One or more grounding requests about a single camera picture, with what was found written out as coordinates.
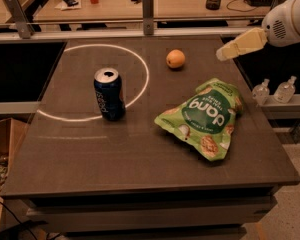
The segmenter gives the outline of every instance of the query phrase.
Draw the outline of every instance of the plastic bottle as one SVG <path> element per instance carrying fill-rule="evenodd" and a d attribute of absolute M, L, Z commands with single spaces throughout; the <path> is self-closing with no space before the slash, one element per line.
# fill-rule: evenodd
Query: plastic bottle
<path fill-rule="evenodd" d="M 273 98 L 278 102 L 288 103 L 296 91 L 294 86 L 296 79 L 295 76 L 291 76 L 288 82 L 281 83 L 274 93 Z"/>
<path fill-rule="evenodd" d="M 269 79 L 265 78 L 261 84 L 256 85 L 252 90 L 252 98 L 259 105 L 263 105 L 269 97 L 270 90 L 268 88 Z"/>

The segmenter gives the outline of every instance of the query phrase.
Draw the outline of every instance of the can lid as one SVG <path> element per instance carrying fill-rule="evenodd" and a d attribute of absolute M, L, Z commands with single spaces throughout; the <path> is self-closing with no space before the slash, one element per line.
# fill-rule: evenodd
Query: can lid
<path fill-rule="evenodd" d="M 111 83 L 116 80 L 118 76 L 119 73 L 114 68 L 102 68 L 95 73 L 94 79 L 100 83 Z"/>

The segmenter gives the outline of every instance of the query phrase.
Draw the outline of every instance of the bag of chips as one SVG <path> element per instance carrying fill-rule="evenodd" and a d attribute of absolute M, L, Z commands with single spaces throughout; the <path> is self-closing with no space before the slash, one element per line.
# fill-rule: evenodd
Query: bag of chips
<path fill-rule="evenodd" d="M 243 113 L 238 89 L 217 78 L 200 85 L 196 95 L 156 117 L 155 123 L 194 146 L 209 161 L 224 159 L 236 115 Z"/>

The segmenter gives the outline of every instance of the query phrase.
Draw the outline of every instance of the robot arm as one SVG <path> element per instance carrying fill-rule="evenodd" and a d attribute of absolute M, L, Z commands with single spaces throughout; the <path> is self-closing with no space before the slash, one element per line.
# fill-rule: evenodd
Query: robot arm
<path fill-rule="evenodd" d="M 219 60 L 263 49 L 266 43 L 283 47 L 300 42 L 300 0 L 287 0 L 272 9 L 261 28 L 253 28 L 217 50 Z"/>

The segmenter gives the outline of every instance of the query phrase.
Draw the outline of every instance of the soda can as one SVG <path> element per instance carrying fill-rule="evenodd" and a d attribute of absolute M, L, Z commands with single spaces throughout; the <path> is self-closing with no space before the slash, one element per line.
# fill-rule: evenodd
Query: soda can
<path fill-rule="evenodd" d="M 116 121 L 125 114 L 122 79 L 117 70 L 113 68 L 98 70 L 94 75 L 94 89 L 104 118 Z"/>

